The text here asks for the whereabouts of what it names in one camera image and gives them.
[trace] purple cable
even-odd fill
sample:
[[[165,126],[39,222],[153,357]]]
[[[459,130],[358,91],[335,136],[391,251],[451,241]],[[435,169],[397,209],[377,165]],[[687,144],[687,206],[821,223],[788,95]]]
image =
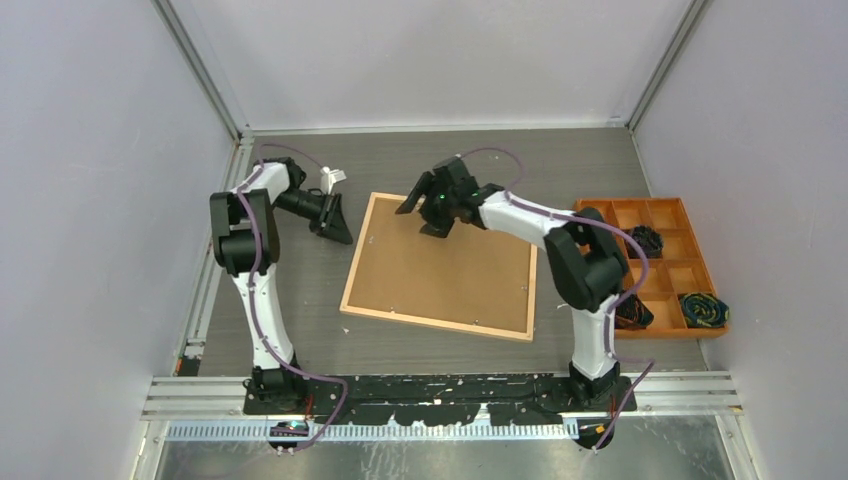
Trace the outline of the purple cable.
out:
[[[318,160],[315,159],[315,157],[313,157],[312,155],[309,155],[308,153],[302,152],[302,151],[300,151],[300,150],[298,150],[294,147],[290,147],[288,145],[283,145],[281,143],[271,143],[271,142],[261,143],[261,144],[259,144],[259,146],[256,147],[256,156],[259,158],[259,164],[260,165],[262,164],[262,149],[266,148],[266,147],[282,148],[284,150],[294,152],[294,153],[304,157],[305,159],[309,160],[310,162],[314,163],[315,165],[317,165],[319,170],[324,167],[323,163],[319,162]]]
[[[302,152],[299,152],[299,151],[297,151],[297,152],[301,153],[302,155],[311,159],[311,157],[308,157],[306,154],[303,154]],[[247,180],[242,182],[242,184],[239,185],[236,188],[236,196],[238,197],[239,202],[241,202],[242,207],[244,207],[244,211],[247,213],[247,218],[250,220],[250,231],[253,233],[253,241],[256,245],[256,256],[253,259],[253,265],[250,267],[250,273],[248,274],[248,277],[247,277],[247,287],[248,287],[247,300],[248,300],[248,304],[250,306],[251,322],[253,323],[253,327],[256,329],[256,334],[259,335],[259,338],[262,341],[262,345],[265,346],[265,349],[268,351],[268,353],[270,353],[271,356],[274,357],[274,360],[279,362],[280,365],[283,368],[285,368],[286,370],[288,370],[288,371],[290,371],[290,372],[292,372],[296,375],[301,375],[303,377],[306,377],[306,378],[309,378],[309,379],[312,379],[312,380],[319,380],[319,381],[322,381],[322,382],[329,382],[329,383],[337,383],[337,384],[342,386],[342,395],[341,395],[341,397],[339,397],[339,401],[336,404],[336,408],[333,409],[333,413],[330,414],[330,417],[327,418],[327,421],[324,423],[324,425],[321,427],[321,429],[318,430],[318,432],[315,435],[312,436],[312,438],[310,438],[308,441],[306,441],[303,444],[299,444],[294,449],[295,452],[299,452],[299,451],[301,451],[305,448],[309,448],[312,445],[314,445],[315,441],[319,437],[321,437],[321,435],[324,434],[324,431],[327,429],[327,427],[330,426],[330,424],[333,423],[333,421],[339,415],[339,411],[341,411],[342,405],[344,404],[344,401],[347,398],[348,385],[347,385],[347,382],[345,382],[344,380],[342,380],[340,378],[325,377],[323,375],[307,373],[307,372],[305,372],[305,371],[303,371],[303,370],[301,370],[297,367],[293,367],[292,365],[289,365],[289,363],[286,362],[285,360],[283,360],[283,357],[281,357],[280,354],[278,354],[277,351],[271,346],[271,344],[268,342],[268,336],[265,335],[262,332],[262,327],[259,325],[259,317],[256,313],[256,292],[254,290],[256,283],[253,281],[253,278],[256,276],[256,272],[259,270],[259,264],[262,262],[262,239],[261,239],[261,234],[259,233],[259,227],[257,226],[256,216],[253,213],[253,209],[250,208],[250,203],[247,201],[247,198],[245,198],[243,191],[244,191],[244,189],[249,187],[250,184],[253,183],[256,180],[257,177],[259,177],[259,175],[262,174],[263,170],[265,170],[265,162],[262,160],[262,157],[259,157],[259,168],[254,170],[254,172],[247,178]]]
[[[633,237],[624,233],[621,229],[613,227],[612,225],[609,225],[609,224],[604,223],[604,222],[599,222],[597,220],[592,220],[590,218],[575,217],[575,216],[572,216],[572,215],[566,215],[566,214],[562,214],[562,213],[549,212],[547,210],[538,208],[536,206],[533,206],[533,205],[530,205],[530,204],[527,204],[527,203],[524,203],[520,200],[515,199],[512,195],[512,189],[513,189],[513,187],[518,185],[518,183],[524,178],[524,173],[526,171],[525,168],[524,168],[524,164],[521,162],[521,160],[518,158],[517,155],[515,155],[515,154],[513,154],[513,153],[511,153],[511,152],[509,152],[509,151],[507,151],[503,148],[480,147],[480,148],[475,148],[474,150],[470,150],[470,151],[460,155],[460,158],[464,157],[466,155],[471,155],[473,153],[482,152],[482,151],[495,151],[495,152],[503,153],[503,154],[507,155],[508,157],[510,157],[515,162],[515,164],[518,165],[518,170],[519,170],[518,176],[515,178],[515,180],[513,180],[507,186],[506,189],[504,189],[504,196],[506,197],[506,199],[507,199],[507,201],[509,202],[510,205],[514,205],[514,206],[516,206],[516,207],[518,207],[518,208],[520,208],[524,211],[527,211],[527,212],[530,212],[530,213],[535,213],[537,215],[542,215],[542,216],[554,218],[554,219],[557,219],[557,220],[563,220],[563,221],[566,221],[566,222],[580,223],[580,224],[589,225],[589,226],[592,226],[592,227],[597,227],[597,228],[602,228],[604,230],[607,230],[607,231],[621,237],[622,239],[624,239],[625,242],[630,244],[630,246],[633,247],[633,250],[639,256],[639,260],[642,263],[642,274],[639,275],[639,280],[637,280],[636,283],[634,283],[632,287],[628,288],[624,293],[622,293],[621,296],[619,296],[618,299],[615,302],[613,302],[609,306],[607,311],[605,312],[606,315],[604,315],[604,327],[603,327],[604,328],[604,350],[607,354],[611,355],[612,358],[614,360],[618,361],[618,362],[621,362],[621,363],[647,363],[648,366],[645,367],[645,370],[642,372],[642,374],[639,375],[636,378],[636,380],[634,380],[633,383],[630,385],[630,388],[627,389],[627,392],[624,394],[624,398],[621,402],[621,405],[618,406],[618,409],[615,411],[615,413],[612,416],[612,420],[610,421],[609,427],[604,431],[604,434],[601,435],[601,438],[598,440],[598,442],[595,443],[595,445],[592,447],[592,451],[590,453],[594,452],[594,453],[597,454],[598,447],[603,445],[604,441],[607,439],[610,432],[612,432],[612,429],[615,426],[615,423],[618,421],[618,418],[621,416],[621,412],[624,411],[624,407],[627,405],[627,401],[630,400],[631,396],[633,396],[633,391],[636,389],[636,386],[639,385],[639,383],[641,383],[642,380],[644,380],[645,377],[648,376],[648,373],[651,371],[651,369],[654,368],[655,360],[652,359],[652,358],[651,359],[641,359],[641,358],[619,357],[612,350],[612,345],[610,345],[610,340],[609,340],[609,338],[610,338],[610,328],[612,328],[612,313],[615,311],[615,308],[617,306],[621,305],[621,302],[625,301],[628,297],[635,294],[636,291],[639,290],[639,288],[642,287],[642,285],[645,283],[645,280],[647,280],[647,278],[648,278],[648,268],[650,267],[650,265],[648,263],[648,257],[645,255],[645,251],[642,250],[642,247],[639,246],[639,244],[636,242],[636,240],[633,239]]]

